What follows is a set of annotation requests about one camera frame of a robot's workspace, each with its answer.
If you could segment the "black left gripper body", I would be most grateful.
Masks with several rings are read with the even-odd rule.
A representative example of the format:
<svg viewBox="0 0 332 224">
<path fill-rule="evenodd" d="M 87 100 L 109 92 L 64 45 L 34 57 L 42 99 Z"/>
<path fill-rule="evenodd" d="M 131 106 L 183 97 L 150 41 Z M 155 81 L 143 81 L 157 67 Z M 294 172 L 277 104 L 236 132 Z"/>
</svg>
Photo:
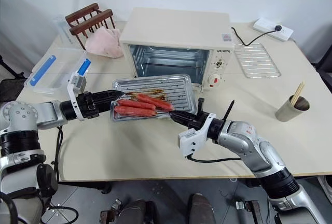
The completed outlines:
<svg viewBox="0 0 332 224">
<path fill-rule="evenodd" d="M 92 119 L 99 116 L 99 110 L 96 107 L 98 99 L 99 93 L 84 92 L 78 94 L 76 100 L 83 118 Z"/>
</svg>

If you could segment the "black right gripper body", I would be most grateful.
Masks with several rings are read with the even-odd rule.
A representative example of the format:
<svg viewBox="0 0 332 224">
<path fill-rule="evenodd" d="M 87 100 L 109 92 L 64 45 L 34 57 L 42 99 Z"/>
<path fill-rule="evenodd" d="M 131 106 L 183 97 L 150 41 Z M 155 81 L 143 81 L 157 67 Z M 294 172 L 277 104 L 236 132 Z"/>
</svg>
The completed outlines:
<svg viewBox="0 0 332 224">
<path fill-rule="evenodd" d="M 209 113 L 203 110 L 205 98 L 198 98 L 198 110 L 196 114 L 189 114 L 188 120 L 188 129 L 200 130 L 206 119 L 209 116 Z"/>
</svg>

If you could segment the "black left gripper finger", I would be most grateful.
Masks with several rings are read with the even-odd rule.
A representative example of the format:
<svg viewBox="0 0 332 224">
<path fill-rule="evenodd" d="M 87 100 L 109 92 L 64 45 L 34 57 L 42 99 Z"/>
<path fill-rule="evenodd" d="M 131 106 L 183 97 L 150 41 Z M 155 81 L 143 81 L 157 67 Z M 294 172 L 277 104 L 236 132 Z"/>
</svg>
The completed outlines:
<svg viewBox="0 0 332 224">
<path fill-rule="evenodd" d="M 99 113 L 103 113 L 106 111 L 110 111 L 112 104 L 112 100 L 106 99 L 106 100 L 101 100 L 96 103 L 96 108 L 98 109 Z"/>
<path fill-rule="evenodd" d="M 122 92 L 122 91 L 106 90 L 106 91 L 93 93 L 93 100 L 94 101 L 116 101 L 124 95 L 125 95 L 125 92 Z"/>
</svg>

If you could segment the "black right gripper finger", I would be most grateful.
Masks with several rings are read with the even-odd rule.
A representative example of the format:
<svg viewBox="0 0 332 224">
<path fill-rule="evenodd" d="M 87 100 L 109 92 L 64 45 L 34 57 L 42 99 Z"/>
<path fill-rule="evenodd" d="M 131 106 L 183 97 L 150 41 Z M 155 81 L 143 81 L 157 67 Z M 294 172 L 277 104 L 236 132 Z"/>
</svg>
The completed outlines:
<svg viewBox="0 0 332 224">
<path fill-rule="evenodd" d="M 181 125 L 188 125 L 192 120 L 192 113 L 187 111 L 170 111 L 169 115 L 173 121 Z"/>
</svg>

